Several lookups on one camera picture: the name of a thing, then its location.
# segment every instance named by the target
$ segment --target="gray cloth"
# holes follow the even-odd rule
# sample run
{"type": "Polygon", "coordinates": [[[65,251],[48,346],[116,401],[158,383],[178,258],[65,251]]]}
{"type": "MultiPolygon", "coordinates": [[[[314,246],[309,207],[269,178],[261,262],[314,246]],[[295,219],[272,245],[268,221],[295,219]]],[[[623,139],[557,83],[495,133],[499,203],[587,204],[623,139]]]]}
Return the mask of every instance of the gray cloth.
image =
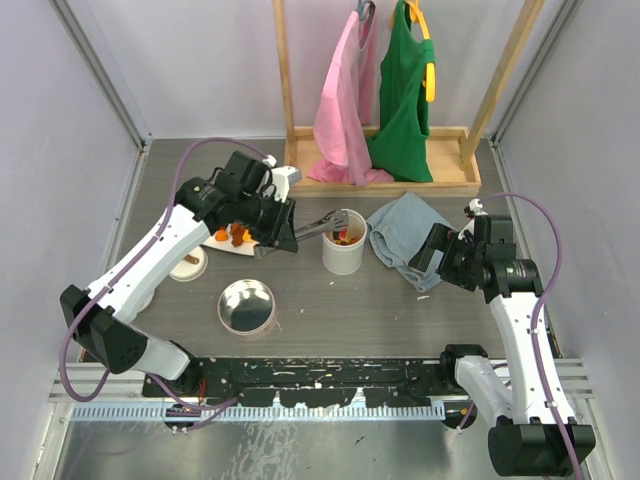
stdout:
{"type": "Polygon", "coordinates": [[[451,226],[442,215],[412,192],[388,203],[367,220],[369,241],[375,254],[387,267],[398,270],[419,292],[426,292],[441,280],[436,273],[442,259],[441,252],[434,253],[425,273],[408,266],[434,223],[451,226]]]}

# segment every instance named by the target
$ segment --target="wooden post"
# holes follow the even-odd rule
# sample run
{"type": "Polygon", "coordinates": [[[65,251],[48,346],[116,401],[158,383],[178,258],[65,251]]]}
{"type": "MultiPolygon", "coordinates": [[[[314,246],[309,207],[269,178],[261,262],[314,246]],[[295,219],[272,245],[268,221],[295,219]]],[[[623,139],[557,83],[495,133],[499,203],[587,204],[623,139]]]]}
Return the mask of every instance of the wooden post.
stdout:
{"type": "Polygon", "coordinates": [[[482,104],[480,105],[480,110],[478,110],[478,114],[473,121],[471,131],[467,136],[467,140],[462,144],[460,154],[463,169],[466,169],[470,165],[471,157],[475,154],[482,135],[487,129],[491,115],[493,115],[504,91],[504,87],[507,85],[507,81],[518,62],[518,58],[520,58],[522,48],[527,42],[527,38],[529,38],[529,33],[531,33],[533,25],[536,23],[542,5],[544,5],[544,0],[525,0],[524,5],[522,5],[518,20],[516,20],[507,45],[504,47],[500,62],[496,67],[487,93],[485,93],[482,104]]]}
{"type": "Polygon", "coordinates": [[[296,135],[293,126],[293,105],[291,103],[291,81],[289,77],[289,50],[287,41],[287,22],[284,14],[284,0],[273,0],[273,13],[276,20],[276,39],[278,41],[278,61],[280,63],[280,83],[284,120],[287,127],[286,164],[295,165],[296,135]]]}

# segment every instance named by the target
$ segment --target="white cup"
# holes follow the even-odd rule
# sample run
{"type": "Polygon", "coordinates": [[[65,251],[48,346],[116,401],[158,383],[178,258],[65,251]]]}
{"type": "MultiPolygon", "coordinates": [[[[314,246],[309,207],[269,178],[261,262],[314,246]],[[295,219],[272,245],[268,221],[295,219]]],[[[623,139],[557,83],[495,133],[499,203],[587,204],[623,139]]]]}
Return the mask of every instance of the white cup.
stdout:
{"type": "Polygon", "coordinates": [[[362,215],[353,210],[343,208],[349,214],[347,234],[350,238],[360,237],[353,245],[337,245],[332,238],[332,232],[322,235],[322,263],[331,273],[336,275],[350,275],[362,264],[362,252],[367,238],[367,222],[362,215]]]}

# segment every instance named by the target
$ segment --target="wooden base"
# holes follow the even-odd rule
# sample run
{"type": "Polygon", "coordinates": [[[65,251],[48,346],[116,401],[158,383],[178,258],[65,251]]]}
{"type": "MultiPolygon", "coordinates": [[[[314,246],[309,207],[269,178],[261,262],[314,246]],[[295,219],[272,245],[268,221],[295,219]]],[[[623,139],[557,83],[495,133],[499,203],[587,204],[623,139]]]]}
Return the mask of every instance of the wooden base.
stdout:
{"type": "MultiPolygon", "coordinates": [[[[376,127],[365,127],[365,135],[373,135],[376,127]]],[[[295,139],[287,142],[285,165],[302,170],[303,179],[293,187],[298,197],[398,197],[411,191],[423,197],[474,197],[482,186],[475,154],[462,165],[460,151],[467,138],[466,127],[431,127],[427,140],[429,170],[433,182],[371,183],[356,187],[345,183],[323,183],[307,177],[312,165],[322,154],[313,139],[311,127],[295,127],[295,139]]]]}

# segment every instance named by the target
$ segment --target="yellow hanger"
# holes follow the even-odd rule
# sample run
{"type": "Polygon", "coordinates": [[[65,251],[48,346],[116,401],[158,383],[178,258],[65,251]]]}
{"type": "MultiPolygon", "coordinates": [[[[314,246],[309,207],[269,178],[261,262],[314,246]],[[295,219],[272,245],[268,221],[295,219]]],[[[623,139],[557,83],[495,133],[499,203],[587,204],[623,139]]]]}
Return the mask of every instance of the yellow hanger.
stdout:
{"type": "MultiPolygon", "coordinates": [[[[429,27],[427,27],[427,22],[424,19],[424,15],[420,10],[420,0],[405,0],[404,2],[409,6],[409,18],[413,23],[419,23],[420,29],[422,30],[422,36],[425,40],[429,40],[431,36],[429,35],[429,27]]],[[[393,28],[393,21],[395,17],[395,10],[393,11],[393,15],[391,16],[391,27],[393,28]]],[[[424,73],[424,80],[422,80],[422,85],[426,90],[427,102],[431,103],[436,98],[436,66],[432,62],[427,63],[427,67],[424,73]]]]}

